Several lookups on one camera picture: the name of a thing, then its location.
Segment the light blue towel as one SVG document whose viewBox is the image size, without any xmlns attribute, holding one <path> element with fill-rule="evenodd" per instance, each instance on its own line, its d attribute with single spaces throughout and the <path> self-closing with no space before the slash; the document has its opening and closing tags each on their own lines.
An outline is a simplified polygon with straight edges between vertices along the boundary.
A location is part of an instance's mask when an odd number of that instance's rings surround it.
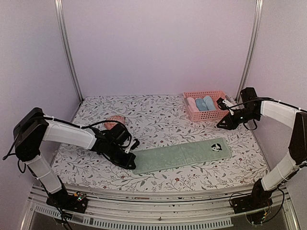
<svg viewBox="0 0 307 230">
<path fill-rule="evenodd" d="M 208 111 L 214 111 L 216 110 L 216 107 L 214 105 L 214 102 L 212 100 L 212 98 L 208 95 L 206 95 L 204 98 L 203 98 L 203 101 L 208 109 Z"/>
</svg>

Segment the green panda towel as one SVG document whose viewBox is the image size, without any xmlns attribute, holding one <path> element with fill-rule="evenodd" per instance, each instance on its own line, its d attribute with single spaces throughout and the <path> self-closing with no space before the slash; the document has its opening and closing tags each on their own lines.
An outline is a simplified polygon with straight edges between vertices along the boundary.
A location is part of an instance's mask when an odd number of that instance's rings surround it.
<svg viewBox="0 0 307 230">
<path fill-rule="evenodd" d="M 232 151 L 225 138 L 214 138 L 139 150 L 135 155 L 136 168 L 132 173 L 142 174 L 230 158 Z"/>
</svg>

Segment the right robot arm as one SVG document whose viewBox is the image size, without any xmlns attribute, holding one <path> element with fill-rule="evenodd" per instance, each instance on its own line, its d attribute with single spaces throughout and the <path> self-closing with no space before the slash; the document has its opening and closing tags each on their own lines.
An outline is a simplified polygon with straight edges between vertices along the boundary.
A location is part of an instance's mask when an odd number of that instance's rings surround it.
<svg viewBox="0 0 307 230">
<path fill-rule="evenodd" d="M 264 118 L 268 128 L 256 133 L 262 146 L 277 154 L 275 167 L 254 183 L 248 205 L 258 209 L 279 185 L 291 179 L 307 164 L 307 112 L 269 97 L 258 97 L 252 87 L 241 91 L 239 104 L 219 98 L 217 105 L 228 113 L 217 124 L 218 128 L 234 130 L 240 124 Z"/>
</svg>

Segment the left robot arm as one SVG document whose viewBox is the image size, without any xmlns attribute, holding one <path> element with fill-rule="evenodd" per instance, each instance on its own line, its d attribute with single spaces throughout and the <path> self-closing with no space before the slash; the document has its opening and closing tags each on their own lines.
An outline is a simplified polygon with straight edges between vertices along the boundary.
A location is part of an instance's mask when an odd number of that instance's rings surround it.
<svg viewBox="0 0 307 230">
<path fill-rule="evenodd" d="M 71 197 L 63 190 L 61 180 L 51 169 L 42 155 L 42 143 L 71 145 L 102 155 L 112 164 L 127 169 L 136 169 L 136 156 L 131 152 L 139 144 L 133 139 L 125 125 L 119 121 L 110 130 L 100 130 L 94 123 L 87 126 L 76 125 L 52 116 L 47 116 L 41 108 L 33 108 L 13 129 L 13 148 L 18 160 L 26 164 L 52 199 L 61 208 L 71 204 Z"/>
</svg>

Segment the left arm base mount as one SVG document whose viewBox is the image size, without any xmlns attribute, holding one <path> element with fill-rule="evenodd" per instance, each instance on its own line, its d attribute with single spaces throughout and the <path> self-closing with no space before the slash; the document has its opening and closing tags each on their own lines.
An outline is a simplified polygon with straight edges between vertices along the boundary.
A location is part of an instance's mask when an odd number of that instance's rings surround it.
<svg viewBox="0 0 307 230">
<path fill-rule="evenodd" d="M 68 210 L 84 214 L 87 209 L 88 201 L 87 197 L 80 192 L 70 195 L 66 191 L 63 193 L 59 191 L 54 194 L 48 193 L 46 204 L 57 207 L 60 210 Z"/>
</svg>

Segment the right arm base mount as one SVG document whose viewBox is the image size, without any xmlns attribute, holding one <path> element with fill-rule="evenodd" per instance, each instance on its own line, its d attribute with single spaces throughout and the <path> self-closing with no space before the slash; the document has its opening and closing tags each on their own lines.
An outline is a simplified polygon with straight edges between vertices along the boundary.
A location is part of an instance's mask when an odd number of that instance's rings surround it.
<svg viewBox="0 0 307 230">
<path fill-rule="evenodd" d="M 235 214 L 270 207 L 273 204 L 271 198 L 255 201 L 251 195 L 230 198 L 229 203 Z"/>
</svg>

